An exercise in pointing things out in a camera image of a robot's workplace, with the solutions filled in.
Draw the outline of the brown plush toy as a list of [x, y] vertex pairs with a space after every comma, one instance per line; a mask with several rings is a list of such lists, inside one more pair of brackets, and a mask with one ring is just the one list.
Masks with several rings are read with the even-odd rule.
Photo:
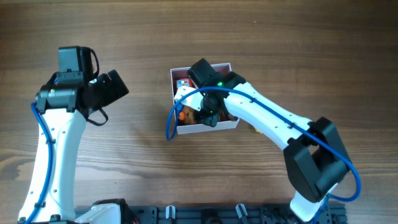
[[195, 119], [195, 110], [189, 106], [183, 106], [178, 114], [178, 120], [184, 125], [197, 124]]

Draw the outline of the white cardboard box pink inside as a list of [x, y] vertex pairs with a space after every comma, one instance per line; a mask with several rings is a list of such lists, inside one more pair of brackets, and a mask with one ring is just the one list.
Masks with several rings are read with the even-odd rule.
[[[220, 72], [222, 75], [227, 75], [231, 71], [231, 64], [230, 63], [219, 63], [219, 64], [212, 64], [211, 65], [217, 72]], [[182, 78], [188, 78], [188, 70], [190, 67], [182, 67], [182, 68], [172, 68], [170, 70], [170, 79], [172, 84], [172, 99], [174, 98], [177, 92], [177, 80]], [[177, 134], [191, 134], [191, 133], [202, 133], [208, 131], [217, 131], [223, 129], [234, 129], [237, 127], [239, 123], [239, 119], [236, 121], [227, 120], [225, 115], [222, 114], [220, 120], [218, 121], [217, 125], [212, 128], [210, 126], [205, 126], [204, 124], [191, 124], [185, 125], [182, 121], [178, 119], [178, 116], [173, 114], [171, 124], [174, 123], [175, 119], [178, 121], [178, 125], [176, 128]]]

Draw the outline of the yellow round wheel toy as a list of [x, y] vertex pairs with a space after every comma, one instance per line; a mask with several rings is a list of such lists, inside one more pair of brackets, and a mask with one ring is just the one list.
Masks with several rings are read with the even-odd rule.
[[253, 128], [254, 128], [255, 132], [262, 134], [262, 132], [259, 129], [257, 129], [255, 127], [253, 127]]

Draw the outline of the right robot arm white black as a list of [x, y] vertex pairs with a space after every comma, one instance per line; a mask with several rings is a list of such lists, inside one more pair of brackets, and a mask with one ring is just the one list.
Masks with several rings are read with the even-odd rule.
[[202, 89], [195, 119], [215, 127], [220, 115], [241, 118], [283, 152], [290, 183], [296, 190], [290, 209], [304, 222], [315, 221], [326, 198], [349, 171], [350, 161], [334, 123], [293, 114], [258, 93], [243, 77], [215, 70], [205, 59], [187, 72]]

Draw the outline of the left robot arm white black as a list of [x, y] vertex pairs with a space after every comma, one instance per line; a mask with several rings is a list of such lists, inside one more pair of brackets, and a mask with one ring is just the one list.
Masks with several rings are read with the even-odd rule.
[[127, 95], [117, 71], [100, 74], [96, 53], [89, 47], [58, 49], [59, 70], [44, 84], [31, 104], [39, 124], [32, 179], [18, 223], [71, 222], [76, 159], [86, 125], [94, 112]]

